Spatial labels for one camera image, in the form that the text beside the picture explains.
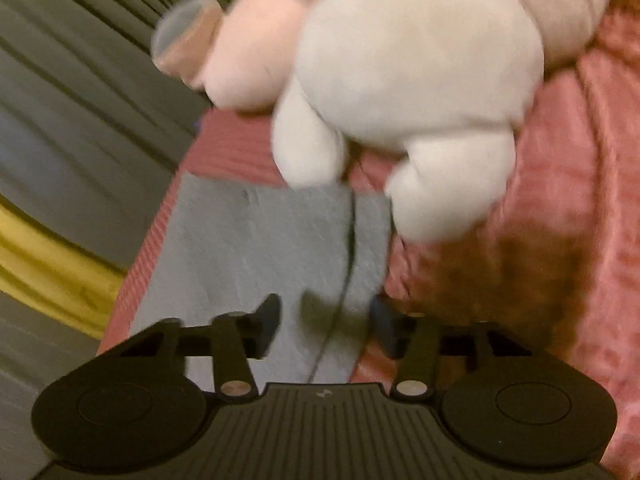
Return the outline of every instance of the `gray towel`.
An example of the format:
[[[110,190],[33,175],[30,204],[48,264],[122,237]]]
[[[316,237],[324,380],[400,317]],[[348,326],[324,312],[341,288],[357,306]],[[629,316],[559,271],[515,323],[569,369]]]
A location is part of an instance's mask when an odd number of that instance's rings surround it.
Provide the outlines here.
[[[370,298],[385,277],[390,226],[380,194],[187,174],[131,333],[164,317],[207,324],[277,293],[280,329],[268,357],[251,363],[258,387],[347,382],[367,336]],[[210,360],[190,360],[187,376],[212,390]]]

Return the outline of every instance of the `ribbed plastic surface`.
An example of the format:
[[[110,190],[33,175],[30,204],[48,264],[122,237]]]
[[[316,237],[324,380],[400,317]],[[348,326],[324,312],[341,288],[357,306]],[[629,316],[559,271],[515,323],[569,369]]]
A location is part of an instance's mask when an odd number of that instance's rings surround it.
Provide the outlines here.
[[[92,475],[52,466],[42,480],[610,480],[585,464],[526,474],[482,462],[450,441],[433,412],[376,384],[272,384],[251,404],[222,408],[193,447],[159,466]]]

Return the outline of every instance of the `yellow fabric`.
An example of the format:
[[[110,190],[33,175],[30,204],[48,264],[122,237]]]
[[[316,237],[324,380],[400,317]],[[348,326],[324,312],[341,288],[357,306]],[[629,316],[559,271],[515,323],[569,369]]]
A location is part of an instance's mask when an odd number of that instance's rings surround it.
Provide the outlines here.
[[[0,197],[0,290],[9,296],[100,339],[124,275]]]

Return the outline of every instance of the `stuffed animal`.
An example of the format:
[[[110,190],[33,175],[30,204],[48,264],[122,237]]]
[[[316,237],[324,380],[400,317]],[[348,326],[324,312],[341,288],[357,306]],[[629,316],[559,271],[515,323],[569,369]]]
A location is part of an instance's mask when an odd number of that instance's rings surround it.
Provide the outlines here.
[[[204,89],[219,108],[273,107],[292,73],[313,0],[183,0],[159,22],[152,58],[165,74]]]
[[[317,0],[273,118],[282,176],[339,179],[350,141],[406,153],[386,183],[399,234],[460,237],[504,193],[545,71],[577,58],[608,1]]]

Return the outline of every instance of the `black device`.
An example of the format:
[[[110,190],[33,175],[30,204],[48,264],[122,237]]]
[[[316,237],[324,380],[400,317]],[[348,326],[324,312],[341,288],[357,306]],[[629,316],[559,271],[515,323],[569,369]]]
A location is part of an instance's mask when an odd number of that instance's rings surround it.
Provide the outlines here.
[[[500,327],[443,326],[384,298],[371,325],[401,360],[387,394],[371,384],[268,384],[263,358],[280,322],[270,296],[209,326],[159,322],[46,388],[32,423],[53,456],[42,480],[590,479],[616,427],[599,384]],[[435,387],[441,355],[468,373]],[[184,377],[211,356],[216,393]]]

